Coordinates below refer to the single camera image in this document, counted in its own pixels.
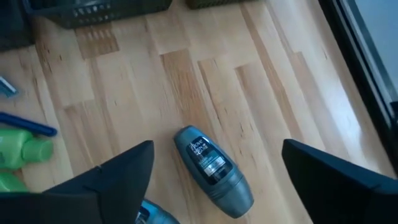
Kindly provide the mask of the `green travel shampoo bottle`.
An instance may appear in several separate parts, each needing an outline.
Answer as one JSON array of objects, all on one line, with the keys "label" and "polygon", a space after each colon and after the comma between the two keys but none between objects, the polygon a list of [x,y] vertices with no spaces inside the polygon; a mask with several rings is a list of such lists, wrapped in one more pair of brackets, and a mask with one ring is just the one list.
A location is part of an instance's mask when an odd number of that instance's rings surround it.
[{"label": "green travel shampoo bottle", "polygon": [[0,169],[20,169],[27,163],[45,162],[53,155],[53,142],[22,129],[0,129]]},{"label": "green travel shampoo bottle", "polygon": [[12,173],[0,172],[0,192],[28,192],[25,184]]}]

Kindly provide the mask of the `black aluminium table frame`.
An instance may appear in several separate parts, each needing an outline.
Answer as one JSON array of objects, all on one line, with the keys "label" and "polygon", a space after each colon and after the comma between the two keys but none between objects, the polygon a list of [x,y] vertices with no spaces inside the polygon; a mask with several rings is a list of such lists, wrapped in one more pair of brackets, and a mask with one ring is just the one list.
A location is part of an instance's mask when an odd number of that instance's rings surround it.
[{"label": "black aluminium table frame", "polygon": [[398,0],[318,0],[398,175]]}]

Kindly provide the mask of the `grey Dove roll-on deodorant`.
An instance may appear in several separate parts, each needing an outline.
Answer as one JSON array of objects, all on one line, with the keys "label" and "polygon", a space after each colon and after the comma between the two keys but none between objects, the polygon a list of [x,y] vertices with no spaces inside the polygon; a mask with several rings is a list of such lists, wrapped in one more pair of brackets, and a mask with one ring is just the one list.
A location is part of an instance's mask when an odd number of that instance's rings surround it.
[{"label": "grey Dove roll-on deodorant", "polygon": [[145,198],[135,224],[180,224],[180,222],[171,213]]},{"label": "grey Dove roll-on deodorant", "polygon": [[182,161],[208,198],[231,218],[254,204],[251,188],[236,163],[198,128],[189,125],[174,136]]}]

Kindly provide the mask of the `light blue disposable razor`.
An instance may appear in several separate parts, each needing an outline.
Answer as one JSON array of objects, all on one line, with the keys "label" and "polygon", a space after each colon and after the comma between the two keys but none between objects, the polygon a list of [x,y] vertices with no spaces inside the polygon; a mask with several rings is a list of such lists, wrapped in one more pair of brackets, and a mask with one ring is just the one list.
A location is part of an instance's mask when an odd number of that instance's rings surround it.
[{"label": "light blue disposable razor", "polygon": [[16,87],[11,85],[5,78],[0,77],[0,93],[4,94],[7,98],[11,98],[19,94]]}]

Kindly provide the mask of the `black slotted plastic basket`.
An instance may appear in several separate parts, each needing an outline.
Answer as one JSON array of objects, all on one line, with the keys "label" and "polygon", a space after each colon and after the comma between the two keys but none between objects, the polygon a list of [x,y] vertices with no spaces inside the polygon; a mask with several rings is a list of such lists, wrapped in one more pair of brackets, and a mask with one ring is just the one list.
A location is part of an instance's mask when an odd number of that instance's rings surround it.
[{"label": "black slotted plastic basket", "polygon": [[213,6],[222,6],[227,4],[248,2],[255,0],[185,0],[185,3],[190,9],[202,9]]},{"label": "black slotted plastic basket", "polygon": [[172,0],[22,0],[22,3],[32,16],[75,29],[166,11]]}]

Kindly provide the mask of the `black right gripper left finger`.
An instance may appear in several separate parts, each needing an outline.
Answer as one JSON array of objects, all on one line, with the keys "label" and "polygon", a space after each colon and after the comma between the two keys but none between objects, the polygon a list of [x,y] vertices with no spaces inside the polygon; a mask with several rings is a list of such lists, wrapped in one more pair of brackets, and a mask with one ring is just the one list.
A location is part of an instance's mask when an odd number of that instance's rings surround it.
[{"label": "black right gripper left finger", "polygon": [[153,163],[146,140],[42,193],[0,193],[0,224],[134,224]]}]

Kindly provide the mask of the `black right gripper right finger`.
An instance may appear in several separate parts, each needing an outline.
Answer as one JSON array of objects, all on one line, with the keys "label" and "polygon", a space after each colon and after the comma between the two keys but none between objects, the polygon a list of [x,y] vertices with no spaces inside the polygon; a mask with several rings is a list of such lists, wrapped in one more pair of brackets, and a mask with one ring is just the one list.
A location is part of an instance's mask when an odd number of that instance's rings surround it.
[{"label": "black right gripper right finger", "polygon": [[398,179],[294,139],[282,158],[313,224],[398,224]]}]

